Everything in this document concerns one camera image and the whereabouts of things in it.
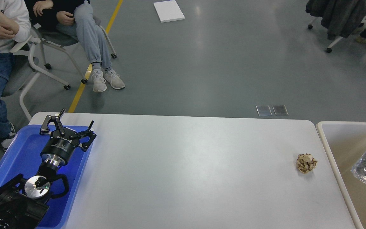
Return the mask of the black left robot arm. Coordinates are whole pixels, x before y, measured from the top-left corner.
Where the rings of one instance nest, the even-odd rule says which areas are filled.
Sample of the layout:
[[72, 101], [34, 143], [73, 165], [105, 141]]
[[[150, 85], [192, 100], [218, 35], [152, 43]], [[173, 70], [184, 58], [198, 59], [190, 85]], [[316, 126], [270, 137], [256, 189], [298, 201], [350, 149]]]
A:
[[59, 229], [67, 221], [90, 147], [92, 125], [61, 123], [21, 129], [0, 162], [0, 229]]

